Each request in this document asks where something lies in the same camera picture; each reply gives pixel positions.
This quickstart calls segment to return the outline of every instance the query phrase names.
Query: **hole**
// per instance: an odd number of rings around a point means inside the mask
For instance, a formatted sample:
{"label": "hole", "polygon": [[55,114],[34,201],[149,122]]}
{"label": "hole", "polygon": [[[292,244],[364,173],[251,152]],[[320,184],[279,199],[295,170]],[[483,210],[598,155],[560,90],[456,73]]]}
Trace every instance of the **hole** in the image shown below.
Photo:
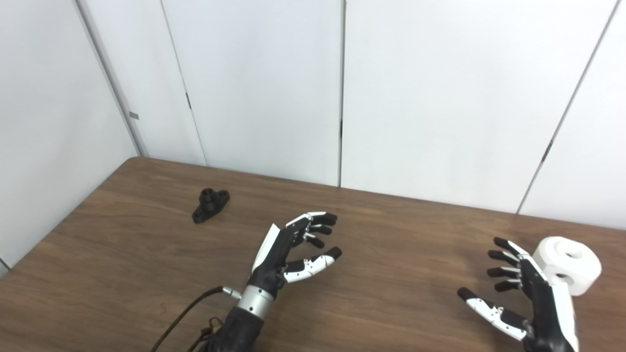
{"label": "hole", "polygon": [[574,284],[574,279],[572,279],[569,275],[566,275],[566,274],[557,274],[556,281],[567,282],[567,284],[570,286]]}
{"label": "hole", "polygon": [[583,258],[583,252],[581,252],[581,251],[578,251],[578,252],[566,252],[565,254],[568,257],[574,258],[574,259],[582,259]]}

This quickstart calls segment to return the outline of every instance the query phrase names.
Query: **robotic hand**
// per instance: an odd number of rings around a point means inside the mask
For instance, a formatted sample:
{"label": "robotic hand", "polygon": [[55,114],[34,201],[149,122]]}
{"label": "robotic hand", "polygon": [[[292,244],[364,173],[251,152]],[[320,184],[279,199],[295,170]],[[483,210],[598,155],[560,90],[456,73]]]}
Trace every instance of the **robotic hand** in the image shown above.
{"label": "robotic hand", "polygon": [[495,237],[493,242],[508,252],[489,251],[489,257],[513,267],[492,268],[487,275],[509,277],[495,284],[496,291],[521,289],[532,302],[533,321],[481,299],[465,287],[458,290],[459,297],[500,331],[522,341],[527,352],[578,352],[576,317],[567,283],[550,286],[529,253],[506,239]]}
{"label": "robotic hand", "polygon": [[239,302],[233,307],[224,324],[201,348],[206,352],[249,352],[259,336],[272,302],[285,283],[311,277],[331,265],[341,250],[333,247],[327,252],[298,261],[287,262],[289,251],[303,242],[323,248],[324,243],[313,233],[330,235],[329,226],[337,216],[327,212],[302,214],[288,222],[284,229],[272,224],[252,266],[252,275],[243,294],[225,289]]}

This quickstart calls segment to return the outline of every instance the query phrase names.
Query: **white spool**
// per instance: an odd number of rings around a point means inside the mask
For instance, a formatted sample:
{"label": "white spool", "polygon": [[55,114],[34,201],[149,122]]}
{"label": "white spool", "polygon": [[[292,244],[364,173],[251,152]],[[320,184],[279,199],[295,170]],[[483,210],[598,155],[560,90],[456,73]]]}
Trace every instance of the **white spool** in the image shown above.
{"label": "white spool", "polygon": [[585,293],[602,272],[598,257],[586,245],[565,237],[546,237],[533,259],[551,285],[567,282],[570,294]]}

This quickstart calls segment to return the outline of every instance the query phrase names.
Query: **wood grain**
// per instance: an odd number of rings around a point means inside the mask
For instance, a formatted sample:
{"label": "wood grain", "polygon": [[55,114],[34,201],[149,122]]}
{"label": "wood grain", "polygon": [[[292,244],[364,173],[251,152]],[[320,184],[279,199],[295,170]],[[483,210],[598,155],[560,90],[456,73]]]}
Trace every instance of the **wood grain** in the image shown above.
{"label": "wood grain", "polygon": [[[205,187],[231,201],[196,225]],[[529,250],[546,236],[590,246],[603,274],[574,299],[581,350],[626,346],[624,231],[133,158],[0,280],[0,351],[148,351],[201,292],[242,289],[272,222],[312,210],[339,216],[324,240],[344,255],[281,290],[257,351],[523,351],[456,296],[468,286],[531,315],[522,293],[495,293],[485,274],[499,264],[486,255],[494,236]],[[232,305],[207,299],[160,351],[186,350]]]}

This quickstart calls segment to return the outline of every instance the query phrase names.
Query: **tabletop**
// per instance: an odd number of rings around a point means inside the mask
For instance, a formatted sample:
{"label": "tabletop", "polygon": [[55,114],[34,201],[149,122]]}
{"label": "tabletop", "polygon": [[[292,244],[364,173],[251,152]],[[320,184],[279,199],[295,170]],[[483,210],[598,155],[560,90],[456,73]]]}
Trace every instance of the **tabletop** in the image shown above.
{"label": "tabletop", "polygon": [[[230,202],[194,224],[208,187]],[[0,351],[148,351],[202,292],[244,288],[271,223],[319,210],[339,216],[324,240],[343,256],[279,292],[259,352],[523,351],[456,295],[467,286],[532,317],[523,293],[496,293],[485,273],[500,266],[486,255],[494,236],[529,251],[547,236],[591,247],[603,272],[573,298],[581,351],[626,346],[624,231],[133,158],[0,279]],[[185,351],[234,304],[204,300],[159,351]]]}

